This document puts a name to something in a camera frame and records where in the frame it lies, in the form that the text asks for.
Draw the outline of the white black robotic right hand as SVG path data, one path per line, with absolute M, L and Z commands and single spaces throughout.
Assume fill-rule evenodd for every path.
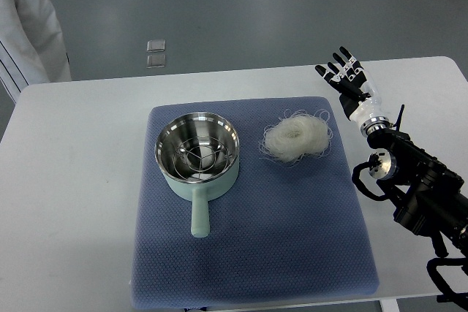
M 348 120 L 367 137 L 378 129 L 391 127 L 382 111 L 382 99 L 369 71 L 351 52 L 341 46 L 332 54 L 334 61 L 315 70 L 325 82 L 339 93 L 339 101 Z

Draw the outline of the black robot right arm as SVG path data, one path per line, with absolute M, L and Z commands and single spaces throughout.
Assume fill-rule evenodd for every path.
M 440 290 L 439 301 L 467 308 L 467 294 L 453 291 L 440 267 L 467 271 L 467 198 L 463 179 L 436 157 L 416 146 L 399 123 L 384 116 L 358 120 L 363 136 L 374 149 L 367 161 L 355 166 L 352 182 L 364 196 L 395 206 L 393 219 L 414 235 L 432 241 L 435 258 L 426 265 Z

